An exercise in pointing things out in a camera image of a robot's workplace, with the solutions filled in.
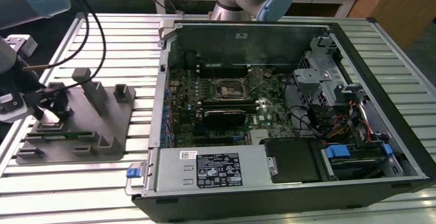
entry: barcode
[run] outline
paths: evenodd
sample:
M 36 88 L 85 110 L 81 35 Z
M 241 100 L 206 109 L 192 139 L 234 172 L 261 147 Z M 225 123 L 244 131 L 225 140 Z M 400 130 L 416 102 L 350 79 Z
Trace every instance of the barcode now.
M 188 159 L 189 158 L 189 153 L 188 152 L 181 152 L 181 158 Z

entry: white label sticker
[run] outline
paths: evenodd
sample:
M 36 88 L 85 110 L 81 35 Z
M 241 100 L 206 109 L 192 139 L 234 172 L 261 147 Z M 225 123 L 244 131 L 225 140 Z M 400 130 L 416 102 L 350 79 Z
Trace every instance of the white label sticker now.
M 248 38 L 248 34 L 246 33 L 237 33 L 236 34 L 236 39 L 246 39 Z
M 12 101 L 12 99 L 13 99 L 12 94 L 6 94 L 4 96 L 0 96 L 0 104 Z
M 180 159 L 196 159 L 197 151 L 180 151 Z

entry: cpu socket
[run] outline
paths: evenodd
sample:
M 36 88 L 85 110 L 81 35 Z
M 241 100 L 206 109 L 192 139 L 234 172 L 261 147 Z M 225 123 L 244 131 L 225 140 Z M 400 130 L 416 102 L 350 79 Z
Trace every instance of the cpu socket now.
M 220 79 L 216 82 L 214 100 L 242 101 L 249 98 L 244 79 Z

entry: blue latch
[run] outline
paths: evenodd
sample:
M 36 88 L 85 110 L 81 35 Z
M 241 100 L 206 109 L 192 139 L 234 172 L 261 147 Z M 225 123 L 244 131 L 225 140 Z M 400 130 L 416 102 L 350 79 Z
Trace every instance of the blue latch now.
M 393 154 L 392 147 L 389 144 L 382 144 L 382 149 L 386 152 L 388 156 L 390 156 Z
M 141 168 L 128 168 L 128 178 L 141 178 Z
M 332 145 L 325 148 L 326 158 L 350 156 L 346 145 Z
M 324 152 L 326 154 L 326 158 L 330 159 L 334 157 L 333 150 L 329 147 L 324 149 Z

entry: black plastic cover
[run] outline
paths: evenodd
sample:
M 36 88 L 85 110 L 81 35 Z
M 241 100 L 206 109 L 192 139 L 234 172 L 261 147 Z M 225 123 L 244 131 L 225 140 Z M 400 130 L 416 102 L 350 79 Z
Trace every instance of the black plastic cover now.
M 266 138 L 266 156 L 273 157 L 277 175 L 270 176 L 273 183 L 325 182 L 328 175 L 321 149 L 322 145 L 313 138 Z

